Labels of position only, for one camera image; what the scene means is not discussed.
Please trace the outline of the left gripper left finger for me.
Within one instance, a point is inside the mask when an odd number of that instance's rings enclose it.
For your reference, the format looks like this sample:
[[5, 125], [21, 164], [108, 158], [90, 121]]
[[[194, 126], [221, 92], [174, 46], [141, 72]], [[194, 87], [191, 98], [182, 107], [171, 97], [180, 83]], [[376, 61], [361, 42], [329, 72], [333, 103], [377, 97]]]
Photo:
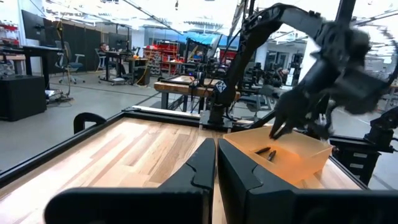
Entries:
[[82, 187], [46, 205], [46, 223], [211, 223], [216, 144], [207, 138], [158, 187]]

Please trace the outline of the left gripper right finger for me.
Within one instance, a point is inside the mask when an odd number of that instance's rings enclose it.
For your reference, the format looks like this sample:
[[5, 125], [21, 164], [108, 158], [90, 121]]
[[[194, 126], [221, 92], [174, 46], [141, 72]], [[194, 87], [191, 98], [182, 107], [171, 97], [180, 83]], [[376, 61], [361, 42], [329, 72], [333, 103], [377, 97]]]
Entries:
[[228, 223], [397, 224], [397, 192], [298, 189], [228, 141], [218, 142], [218, 175]]

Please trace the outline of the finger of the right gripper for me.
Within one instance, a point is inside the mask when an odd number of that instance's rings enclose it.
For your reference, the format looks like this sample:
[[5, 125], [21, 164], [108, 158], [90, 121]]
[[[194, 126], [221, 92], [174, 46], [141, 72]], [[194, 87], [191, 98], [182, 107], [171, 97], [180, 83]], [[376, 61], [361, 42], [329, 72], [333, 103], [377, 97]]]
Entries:
[[274, 108], [275, 121], [270, 131], [271, 139], [278, 139], [306, 122], [307, 97], [302, 90], [292, 89], [282, 94]]
[[308, 107], [307, 100], [279, 101], [277, 115], [280, 118], [280, 125], [284, 125], [284, 127], [278, 132], [277, 138], [291, 133], [298, 126], [305, 126], [311, 123], [312, 113]]

